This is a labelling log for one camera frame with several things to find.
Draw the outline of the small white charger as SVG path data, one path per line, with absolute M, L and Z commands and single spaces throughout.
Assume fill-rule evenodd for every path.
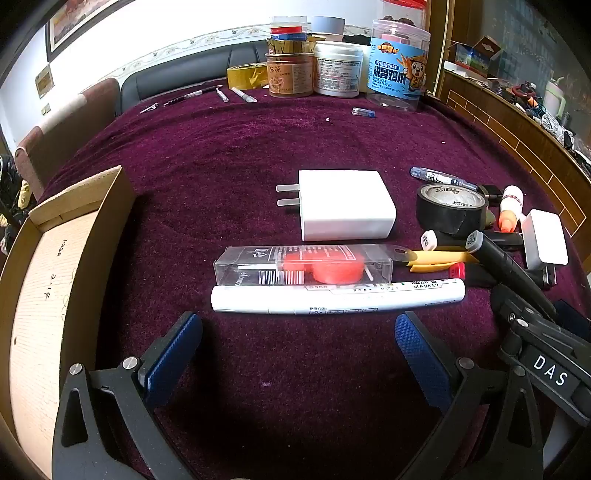
M 563 226 L 555 213 L 531 209 L 520 219 L 528 270 L 541 271 L 546 282 L 557 283 L 557 268 L 567 266 L 569 257 Z

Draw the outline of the black marker red cap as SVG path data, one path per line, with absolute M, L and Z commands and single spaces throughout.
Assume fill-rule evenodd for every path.
M 482 265 L 476 263 L 458 262 L 448 272 L 450 278 L 463 280 L 469 288 L 490 289 L 497 284 L 497 280 Z

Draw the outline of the white orange glue bottle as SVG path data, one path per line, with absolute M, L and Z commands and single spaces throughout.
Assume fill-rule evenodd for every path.
M 505 188 L 500 202 L 498 226 L 503 233 L 513 233 L 522 217 L 524 204 L 523 191 L 515 185 Z

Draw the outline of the yellow utility knife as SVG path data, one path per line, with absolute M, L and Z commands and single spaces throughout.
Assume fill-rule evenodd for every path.
M 477 263 L 466 251 L 410 250 L 397 245 L 387 245 L 386 251 L 394 263 L 405 265 L 412 273 L 434 273 L 450 269 L 457 263 Z

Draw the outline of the black marker white cap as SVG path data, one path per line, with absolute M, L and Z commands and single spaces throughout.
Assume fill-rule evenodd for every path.
M 485 231 L 484 234 L 503 250 L 517 251 L 524 245 L 521 233 Z M 425 251 L 460 251 L 465 249 L 466 241 L 466 237 L 453 237 L 436 230 L 426 230 L 420 239 Z

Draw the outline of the black tape roll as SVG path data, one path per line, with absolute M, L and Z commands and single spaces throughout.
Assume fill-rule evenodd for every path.
M 416 218 L 424 230 L 466 238 L 485 229 L 487 210 L 485 197 L 464 187 L 426 184 L 417 191 Z

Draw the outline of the white marker pen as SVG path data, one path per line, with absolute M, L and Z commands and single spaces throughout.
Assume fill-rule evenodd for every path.
M 225 313 L 331 315 L 454 304 L 465 295 L 461 279 L 342 286 L 215 286 L 211 308 Z

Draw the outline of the clear case red item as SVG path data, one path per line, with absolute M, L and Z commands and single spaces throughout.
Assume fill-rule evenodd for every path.
M 218 286 L 388 283 L 394 261 L 379 244 L 228 247 L 213 263 Z

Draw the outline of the large white charger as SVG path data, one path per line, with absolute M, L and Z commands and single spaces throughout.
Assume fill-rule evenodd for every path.
M 377 171 L 301 170 L 297 183 L 276 186 L 291 192 L 277 201 L 297 207 L 304 242 L 382 240 L 391 234 L 397 208 Z

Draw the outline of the blue label snack jar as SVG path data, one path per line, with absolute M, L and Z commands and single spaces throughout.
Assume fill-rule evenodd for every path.
M 373 21 L 367 95 L 370 101 L 416 111 L 425 92 L 431 34 L 394 20 Z

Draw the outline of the thin silver pen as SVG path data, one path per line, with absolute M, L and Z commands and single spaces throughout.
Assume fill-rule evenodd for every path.
M 221 101 L 223 103 L 228 103 L 229 99 L 228 96 L 226 96 L 223 91 L 221 90 L 221 88 L 216 88 L 216 94 L 218 95 L 219 98 L 221 98 Z

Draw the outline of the black leather sofa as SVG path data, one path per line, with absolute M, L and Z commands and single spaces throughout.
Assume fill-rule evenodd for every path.
M 168 91 L 222 79 L 228 68 L 263 62 L 266 53 L 266 40 L 238 43 L 200 51 L 136 72 L 121 86 L 118 113 Z

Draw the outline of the brown paper canister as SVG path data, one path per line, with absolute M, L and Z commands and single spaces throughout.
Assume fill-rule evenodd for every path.
M 274 97 L 301 97 L 314 92 L 314 54 L 266 55 L 267 80 Z

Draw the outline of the framed painting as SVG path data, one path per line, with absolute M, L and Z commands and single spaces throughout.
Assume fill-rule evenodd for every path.
M 47 61 L 53 61 L 93 26 L 133 0 L 67 0 L 45 24 Z

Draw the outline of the small wall plaque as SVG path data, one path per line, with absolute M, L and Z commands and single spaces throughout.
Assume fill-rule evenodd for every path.
M 54 80 L 49 64 L 35 77 L 35 87 L 39 98 L 43 98 L 54 87 Z

